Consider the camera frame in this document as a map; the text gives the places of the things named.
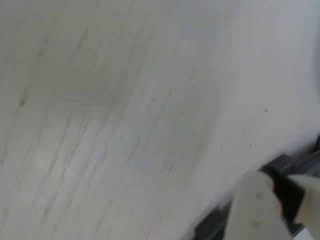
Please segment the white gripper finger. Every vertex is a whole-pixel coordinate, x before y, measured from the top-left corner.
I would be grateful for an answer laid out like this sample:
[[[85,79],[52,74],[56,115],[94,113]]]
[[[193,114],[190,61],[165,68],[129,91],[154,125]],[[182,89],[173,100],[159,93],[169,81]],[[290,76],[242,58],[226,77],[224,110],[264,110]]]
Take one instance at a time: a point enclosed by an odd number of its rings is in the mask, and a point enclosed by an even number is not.
[[[290,175],[293,187],[288,197],[288,222],[304,225],[313,239],[320,238],[320,179]]]
[[[274,182],[266,174],[246,173],[238,183],[227,224],[225,240],[291,240],[282,220],[282,205],[273,192]]]

